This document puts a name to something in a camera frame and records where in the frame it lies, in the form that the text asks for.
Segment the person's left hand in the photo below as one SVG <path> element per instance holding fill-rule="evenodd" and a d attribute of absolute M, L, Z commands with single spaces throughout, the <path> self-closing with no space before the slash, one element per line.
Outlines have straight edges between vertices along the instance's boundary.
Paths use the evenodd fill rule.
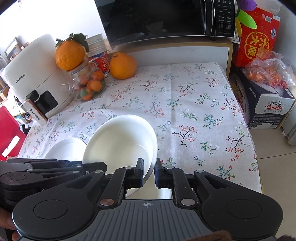
<path fill-rule="evenodd" d="M 6 228 L 8 230 L 14 230 L 11 238 L 13 241 L 19 240 L 20 236 L 16 231 L 16 227 L 13 223 L 11 213 L 5 211 L 4 209 L 0 208 L 0 223 L 2 228 Z"/>

